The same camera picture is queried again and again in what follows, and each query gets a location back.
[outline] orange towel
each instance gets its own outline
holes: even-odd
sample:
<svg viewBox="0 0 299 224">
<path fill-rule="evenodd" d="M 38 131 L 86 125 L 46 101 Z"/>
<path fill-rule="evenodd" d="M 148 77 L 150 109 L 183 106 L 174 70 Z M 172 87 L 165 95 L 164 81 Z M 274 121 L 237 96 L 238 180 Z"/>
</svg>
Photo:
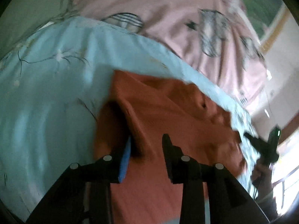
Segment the orange towel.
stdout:
<svg viewBox="0 0 299 224">
<path fill-rule="evenodd" d="M 133 137 L 125 180 L 111 186 L 115 223 L 160 224 L 180 216 L 183 188 L 167 176 L 164 133 L 200 163 L 221 162 L 234 176 L 246 167 L 230 113 L 195 84 L 115 71 L 110 90 L 98 118 L 95 158 Z"/>
</svg>

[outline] white wall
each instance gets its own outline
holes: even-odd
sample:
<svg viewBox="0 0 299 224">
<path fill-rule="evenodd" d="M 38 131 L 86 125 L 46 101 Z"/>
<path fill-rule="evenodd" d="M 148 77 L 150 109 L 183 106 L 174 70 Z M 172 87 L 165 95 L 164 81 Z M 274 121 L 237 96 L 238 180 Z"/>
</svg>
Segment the white wall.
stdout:
<svg viewBox="0 0 299 224">
<path fill-rule="evenodd" d="M 258 134 L 267 139 L 274 125 L 283 128 L 299 111 L 299 27 L 292 16 L 265 59 L 272 79 L 261 93 L 252 121 Z"/>
</svg>

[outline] bed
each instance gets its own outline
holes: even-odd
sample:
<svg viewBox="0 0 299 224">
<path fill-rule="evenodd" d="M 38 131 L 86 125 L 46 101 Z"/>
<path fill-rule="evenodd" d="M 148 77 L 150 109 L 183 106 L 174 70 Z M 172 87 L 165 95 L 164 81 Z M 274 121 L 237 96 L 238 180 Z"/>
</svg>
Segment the bed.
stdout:
<svg viewBox="0 0 299 224">
<path fill-rule="evenodd" d="M 154 39 L 244 108 L 261 92 L 266 64 L 243 0 L 73 0 L 85 17 L 139 22 Z"/>
<path fill-rule="evenodd" d="M 239 102 L 168 46 L 81 16 L 70 2 L 12 0 L 0 18 L 6 28 L 0 46 L 0 199 L 7 208 L 26 220 L 70 163 L 93 161 L 93 116 L 115 69 L 192 82 L 231 112 L 247 162 L 238 180 L 253 195 L 250 174 L 259 155 L 243 137 L 255 131 Z"/>
</svg>

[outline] pink blanket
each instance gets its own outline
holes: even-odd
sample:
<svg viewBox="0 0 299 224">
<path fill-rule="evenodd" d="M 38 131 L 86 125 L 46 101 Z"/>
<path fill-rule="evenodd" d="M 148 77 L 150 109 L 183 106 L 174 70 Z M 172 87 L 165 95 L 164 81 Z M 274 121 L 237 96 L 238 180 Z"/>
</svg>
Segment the pink blanket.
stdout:
<svg viewBox="0 0 299 224">
<path fill-rule="evenodd" d="M 81 15 L 99 20 L 137 15 L 143 22 L 140 34 L 167 46 L 244 106 L 264 86 L 264 58 L 240 16 L 240 0 L 73 1 Z"/>
</svg>

